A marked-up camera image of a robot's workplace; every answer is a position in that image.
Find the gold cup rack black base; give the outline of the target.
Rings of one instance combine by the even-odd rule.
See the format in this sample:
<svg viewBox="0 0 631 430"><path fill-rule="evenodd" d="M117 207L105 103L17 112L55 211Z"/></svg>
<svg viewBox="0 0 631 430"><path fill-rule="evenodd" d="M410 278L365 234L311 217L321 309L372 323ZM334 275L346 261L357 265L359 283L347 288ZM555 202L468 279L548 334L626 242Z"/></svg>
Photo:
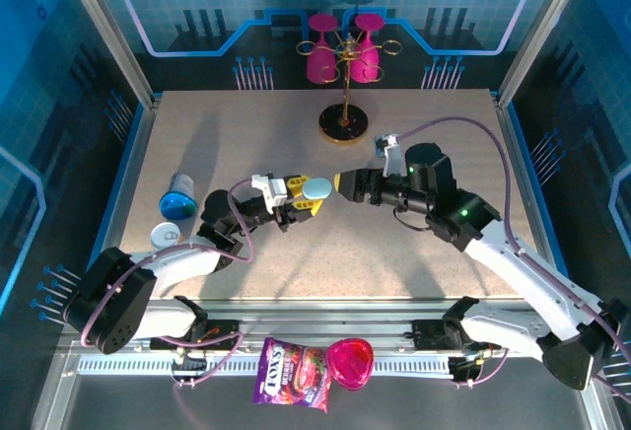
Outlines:
<svg viewBox="0 0 631 430"><path fill-rule="evenodd" d="M348 36L340 40L336 46L330 45L337 56L337 79L333 83L324 85L341 82L342 101L326 107L318 118L319 131L324 138L340 145L358 142L366 134L370 124L365 111L351 103L351 84L355 81L350 77L350 65L355 59L357 37L358 35ZM303 40L297 44L296 51L307 58L314 44L315 42L313 41ZM380 57L383 54L396 56L402 51L401 42L395 39L388 39L381 43L375 42L375 45L379 49ZM380 82L384 76L385 70L380 62L380 77L377 82L369 84Z"/></svg>

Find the white round lid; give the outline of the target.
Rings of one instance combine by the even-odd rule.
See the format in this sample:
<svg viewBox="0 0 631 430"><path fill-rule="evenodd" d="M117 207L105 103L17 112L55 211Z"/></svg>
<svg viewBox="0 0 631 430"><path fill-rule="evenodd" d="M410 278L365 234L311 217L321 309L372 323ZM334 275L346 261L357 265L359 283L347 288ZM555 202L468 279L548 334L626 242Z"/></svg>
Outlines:
<svg viewBox="0 0 631 430"><path fill-rule="evenodd" d="M150 243L158 250L176 245L180 238L180 228L173 222L160 223L150 233Z"/></svg>

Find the pink heart-shaped container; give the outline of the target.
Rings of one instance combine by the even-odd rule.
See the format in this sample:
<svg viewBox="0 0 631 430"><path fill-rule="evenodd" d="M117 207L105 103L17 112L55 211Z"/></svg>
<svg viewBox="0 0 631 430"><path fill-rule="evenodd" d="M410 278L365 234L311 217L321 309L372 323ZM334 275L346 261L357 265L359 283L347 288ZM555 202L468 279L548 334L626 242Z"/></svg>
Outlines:
<svg viewBox="0 0 631 430"><path fill-rule="evenodd" d="M348 391L358 391L370 380L375 363L374 349L363 338L344 338L325 351L325 363L332 379Z"/></svg>

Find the blue earbud charging case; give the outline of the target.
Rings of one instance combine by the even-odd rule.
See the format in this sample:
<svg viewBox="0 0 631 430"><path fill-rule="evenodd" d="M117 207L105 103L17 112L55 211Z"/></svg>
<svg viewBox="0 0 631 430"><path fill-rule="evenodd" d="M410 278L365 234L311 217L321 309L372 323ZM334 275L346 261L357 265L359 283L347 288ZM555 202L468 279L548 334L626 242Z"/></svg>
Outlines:
<svg viewBox="0 0 631 430"><path fill-rule="evenodd" d="M332 192L332 185L328 179L308 179L302 186L302 195L308 200L324 200Z"/></svg>

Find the aluminium frame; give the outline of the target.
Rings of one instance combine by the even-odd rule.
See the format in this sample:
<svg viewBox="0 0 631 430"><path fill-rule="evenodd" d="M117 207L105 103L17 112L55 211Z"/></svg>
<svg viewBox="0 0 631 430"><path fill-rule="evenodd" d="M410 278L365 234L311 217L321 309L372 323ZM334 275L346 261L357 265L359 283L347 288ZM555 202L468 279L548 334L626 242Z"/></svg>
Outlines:
<svg viewBox="0 0 631 430"><path fill-rule="evenodd" d="M97 22L97 28L101 30L102 26L105 28L113 27L113 23L101 23L95 20L97 9L103 13L105 17L105 3L98 0L81 0L82 4L88 9L89 16ZM196 305L211 307L217 314L221 315L222 320L236 320L239 313L244 313L241 317L241 332L245 333L243 345L238 348L235 355L253 355L259 358L259 351L263 343L263 331L269 331L272 334L276 333L281 339L292 341L301 341L309 346L323 347L323 345L330 344L333 338L344 337L344 333L352 334L353 326L365 325L366 332L369 332L368 337L371 338L371 342L376 347L376 357L378 356L405 356L405 355L422 355L422 356L447 356L450 357L468 357L477 358L478 354L481 359L484 353L480 351L478 354L471 354L470 352L462 353L457 350L415 350L413 342L406 339L403 334L400 336L396 334L396 331L404 333L410 329L412 319L418 320L437 320L439 313L445 312L448 306L455 303L454 300L416 300L416 299L392 299L392 300L368 300L366 298L359 298L357 300L254 300L254 299L239 299L239 300L201 300L195 302ZM77 338L71 339L69 327L66 326L62 331L62 337L60 338L57 350L54 352L53 364L50 367L48 377L45 381L44 391L42 397L39 400L37 411L34 417L34 429L37 430L62 430L64 428L70 428L68 422L72 418L79 414L81 409L90 410L90 417L86 417L87 421L92 422L101 417L95 415L102 415L103 419L106 417L111 418L113 422L114 417L118 418L122 415L123 407L127 410L131 409L131 400L125 400L124 397L129 395L131 397L131 391L125 394L120 391L115 396L108 397L106 403L110 403L112 410L106 410L104 404L101 405L101 413L97 413L97 402L95 400L94 407L92 409L88 406L86 398L81 397L85 402L80 405L80 398L78 395L78 389L80 384L88 379L110 379L114 384L122 386L121 383L126 383L123 380L135 380L134 383L144 380L141 384L148 383L148 380L158 379L158 377L166 376L95 376L95 375L82 375L76 372L77 365L81 357L84 356L98 356L98 357L113 357L122 354L132 355L147 355L147 354L159 354L168 355L173 359L179 356L179 351L167 350L167 351L152 351L149 347L150 340L142 339L140 341L133 341L132 344L127 344L117 354L103 355L100 351L93 348L83 348L80 346ZM197 354L193 353L193 358L205 358L206 360L211 356L219 356L224 358L228 355L228 351L220 350L206 350L199 351ZM418 379L425 380L429 383L439 383L440 386L455 386L456 383L451 380L439 380L439 379L426 379L426 378L409 378L409 377L378 377L383 379ZM190 425L190 429L210 429L210 423L204 423L201 421L202 413L195 413L192 404L186 403L182 400L183 396L179 394L178 380L173 382L175 386L172 392L174 393L173 399L175 400L176 416L179 415L180 420L186 420L185 426ZM517 397L516 401L509 401L508 410L502 410L502 415L510 417L509 427L517 429L517 416L518 410L522 412L523 422L528 427L529 420L526 419L526 410L535 410L535 404L539 402L535 398L541 396L537 393L526 399L525 394L513 393ZM579 420L581 420L576 427L578 430L624 430L623 422L620 417L621 413L616 407L614 397L611 395L605 384L596 382L590 384L587 389L578 394L573 394L576 401L570 405L570 410L573 412L581 413ZM455 409L455 416L459 418L457 425L454 424L456 430L467 430L467 425L473 422L474 408L471 405L466 406L464 403L456 404L455 397L444 397L436 400L436 406L430 405L432 408L439 409L438 403L441 404L440 412L438 416L432 420L432 422L440 423L442 419L447 419L448 410L450 408Z"/></svg>

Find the pink goblet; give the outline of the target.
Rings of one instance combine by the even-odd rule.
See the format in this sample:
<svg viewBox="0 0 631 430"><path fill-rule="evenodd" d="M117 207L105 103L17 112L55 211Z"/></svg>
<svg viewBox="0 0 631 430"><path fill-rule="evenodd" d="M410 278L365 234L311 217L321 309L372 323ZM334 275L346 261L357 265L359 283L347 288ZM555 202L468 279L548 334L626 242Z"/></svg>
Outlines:
<svg viewBox="0 0 631 430"><path fill-rule="evenodd" d="M384 26L379 14L364 13L355 18L355 25L360 30L355 48L355 59L350 65L350 77L360 84L377 82L380 77L379 49L372 41L372 34Z"/></svg>
<svg viewBox="0 0 631 430"><path fill-rule="evenodd" d="M314 84L329 84L337 79L337 56L325 37L336 29L336 24L336 19L328 14L315 14L309 18L310 28L318 33L318 40L307 56L307 78Z"/></svg>

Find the yogurt cup with blue lid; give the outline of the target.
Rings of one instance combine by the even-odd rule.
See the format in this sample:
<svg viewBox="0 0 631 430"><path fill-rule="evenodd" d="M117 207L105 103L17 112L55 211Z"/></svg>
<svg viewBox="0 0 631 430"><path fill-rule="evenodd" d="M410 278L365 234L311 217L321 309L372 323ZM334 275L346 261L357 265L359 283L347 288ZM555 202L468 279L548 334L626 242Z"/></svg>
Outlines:
<svg viewBox="0 0 631 430"><path fill-rule="evenodd" d="M169 221L186 220L196 215L194 180L185 173L172 175L168 190L159 201L159 210Z"/></svg>

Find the purple candy bag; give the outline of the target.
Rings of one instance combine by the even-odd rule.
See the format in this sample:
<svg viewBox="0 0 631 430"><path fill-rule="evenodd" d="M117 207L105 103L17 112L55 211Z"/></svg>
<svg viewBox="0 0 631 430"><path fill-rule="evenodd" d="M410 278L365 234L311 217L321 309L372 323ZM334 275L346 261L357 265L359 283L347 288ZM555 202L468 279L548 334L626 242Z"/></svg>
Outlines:
<svg viewBox="0 0 631 430"><path fill-rule="evenodd" d="M327 413L331 382L323 349L268 337L258 361L252 402Z"/></svg>

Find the black connector box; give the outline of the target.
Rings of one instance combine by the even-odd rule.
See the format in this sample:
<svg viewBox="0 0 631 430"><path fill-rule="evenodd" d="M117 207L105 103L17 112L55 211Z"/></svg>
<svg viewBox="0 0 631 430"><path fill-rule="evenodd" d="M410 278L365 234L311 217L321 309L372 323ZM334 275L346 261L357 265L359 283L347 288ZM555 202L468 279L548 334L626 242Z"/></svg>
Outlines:
<svg viewBox="0 0 631 430"><path fill-rule="evenodd" d="M207 372L208 362L205 358L191 358L188 355L176 356L171 365L172 375L176 378L192 379Z"/></svg>
<svg viewBox="0 0 631 430"><path fill-rule="evenodd" d="M467 385L469 381L476 381L483 368L483 360L468 357L450 357L448 359L449 372L453 382Z"/></svg>

